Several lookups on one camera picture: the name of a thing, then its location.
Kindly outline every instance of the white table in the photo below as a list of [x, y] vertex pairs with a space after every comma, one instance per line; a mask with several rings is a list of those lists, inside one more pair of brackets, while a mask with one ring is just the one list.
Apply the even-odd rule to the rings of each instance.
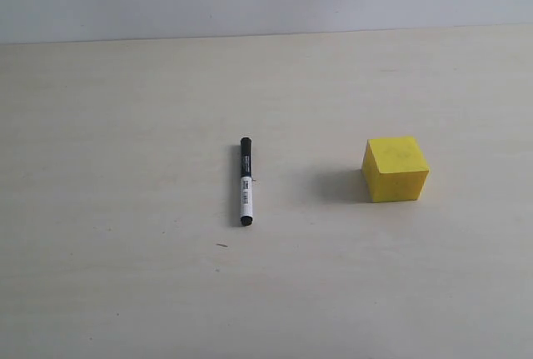
[[0, 357], [530, 359], [532, 164], [533, 26], [0, 47]]

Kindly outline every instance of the black and white marker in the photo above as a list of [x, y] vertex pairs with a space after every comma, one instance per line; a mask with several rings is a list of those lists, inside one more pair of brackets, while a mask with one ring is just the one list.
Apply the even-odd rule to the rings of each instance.
[[241, 224], [250, 226], [252, 221], [252, 140], [244, 137], [241, 139]]

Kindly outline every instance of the yellow foam block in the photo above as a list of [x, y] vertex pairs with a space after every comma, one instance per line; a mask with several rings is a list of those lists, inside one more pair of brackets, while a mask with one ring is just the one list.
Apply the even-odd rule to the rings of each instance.
[[375, 138], [362, 166], [373, 202], [418, 199], [430, 168], [414, 137]]

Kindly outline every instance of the cube top face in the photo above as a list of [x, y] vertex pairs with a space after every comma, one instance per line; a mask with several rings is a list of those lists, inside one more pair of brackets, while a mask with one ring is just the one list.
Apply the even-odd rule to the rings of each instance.
[[374, 138], [368, 145], [380, 174], [430, 170], [414, 137]]

